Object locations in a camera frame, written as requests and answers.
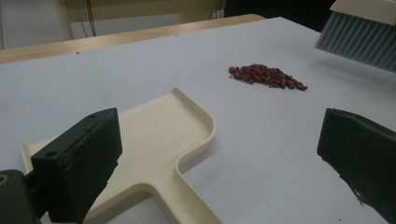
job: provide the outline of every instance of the wooden surface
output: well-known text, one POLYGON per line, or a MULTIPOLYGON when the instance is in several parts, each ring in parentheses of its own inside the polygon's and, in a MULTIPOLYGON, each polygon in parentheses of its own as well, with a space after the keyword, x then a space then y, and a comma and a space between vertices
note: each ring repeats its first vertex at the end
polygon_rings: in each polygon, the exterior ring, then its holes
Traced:
POLYGON ((46 58, 55 55, 88 51, 92 49, 102 49, 167 35, 177 35, 260 20, 264 20, 264 18, 258 15, 244 15, 211 21, 198 21, 179 25, 164 26, 115 35, 102 35, 25 48, 3 49, 0 50, 0 64, 46 58))

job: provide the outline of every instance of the bean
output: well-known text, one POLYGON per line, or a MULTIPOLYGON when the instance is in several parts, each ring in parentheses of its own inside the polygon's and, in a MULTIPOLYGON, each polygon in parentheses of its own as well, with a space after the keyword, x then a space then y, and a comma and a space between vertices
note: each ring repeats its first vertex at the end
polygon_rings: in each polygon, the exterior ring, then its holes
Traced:
POLYGON ((231 66, 228 71, 231 74, 230 77, 248 84, 257 82, 270 88, 281 88, 282 90, 289 88, 290 90, 306 91, 308 89, 302 82, 285 74, 279 68, 269 68, 263 64, 254 63, 241 68, 231 66))

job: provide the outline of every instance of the wall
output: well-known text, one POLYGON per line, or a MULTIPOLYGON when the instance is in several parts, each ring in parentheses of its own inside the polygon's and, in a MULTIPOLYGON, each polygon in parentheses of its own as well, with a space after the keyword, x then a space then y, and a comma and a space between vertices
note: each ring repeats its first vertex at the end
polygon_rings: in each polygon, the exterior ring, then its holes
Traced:
POLYGON ((5 48, 69 39, 61 6, 54 0, 1 0, 5 48))

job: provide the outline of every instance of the brush bristles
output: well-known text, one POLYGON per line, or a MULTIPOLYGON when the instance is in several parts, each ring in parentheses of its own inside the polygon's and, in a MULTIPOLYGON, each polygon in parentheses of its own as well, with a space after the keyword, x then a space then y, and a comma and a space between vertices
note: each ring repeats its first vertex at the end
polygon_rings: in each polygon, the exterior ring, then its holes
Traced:
POLYGON ((396 30, 391 25, 334 12, 316 48, 396 73, 396 30))

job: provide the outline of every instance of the white table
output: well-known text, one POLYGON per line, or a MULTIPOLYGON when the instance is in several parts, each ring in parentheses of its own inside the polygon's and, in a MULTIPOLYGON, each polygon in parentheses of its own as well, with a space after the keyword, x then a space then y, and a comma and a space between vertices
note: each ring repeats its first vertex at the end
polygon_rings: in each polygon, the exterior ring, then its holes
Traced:
MULTIPOLYGON (((316 150, 328 107, 396 130, 396 76, 315 49, 318 36, 277 18, 2 64, 0 169, 24 170, 20 142, 33 144, 92 112, 121 112, 178 87, 217 123, 209 149, 181 170, 224 223, 385 224, 316 150), (252 63, 278 67, 309 89, 229 78, 229 66, 252 63)), ((152 199, 102 221, 167 223, 152 199)))

